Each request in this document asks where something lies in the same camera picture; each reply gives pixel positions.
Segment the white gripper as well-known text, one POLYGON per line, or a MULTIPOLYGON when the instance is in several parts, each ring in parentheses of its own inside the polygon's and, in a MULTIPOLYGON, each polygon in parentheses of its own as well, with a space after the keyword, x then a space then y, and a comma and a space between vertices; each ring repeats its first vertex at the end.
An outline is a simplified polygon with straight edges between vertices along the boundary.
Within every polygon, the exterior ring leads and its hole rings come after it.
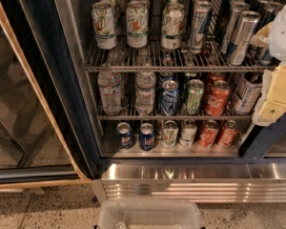
MULTIPOLYGON (((272 57, 286 61, 286 5, 277 14, 273 23, 268 23, 252 36, 250 44, 256 47, 269 45, 272 57)), ((281 62, 273 71, 264 71, 261 97, 255 105, 252 121, 258 126, 269 126, 285 113, 286 62, 281 62)))

